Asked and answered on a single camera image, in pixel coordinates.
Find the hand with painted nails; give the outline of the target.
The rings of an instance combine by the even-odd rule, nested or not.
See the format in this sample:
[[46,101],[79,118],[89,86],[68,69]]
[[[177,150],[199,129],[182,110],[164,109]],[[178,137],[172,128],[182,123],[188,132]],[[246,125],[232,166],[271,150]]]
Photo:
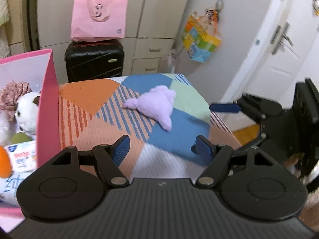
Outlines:
[[287,160],[284,162],[283,166],[288,170],[290,173],[294,174],[295,167],[299,161],[302,160],[304,154],[303,153],[294,153],[292,156],[288,157]]

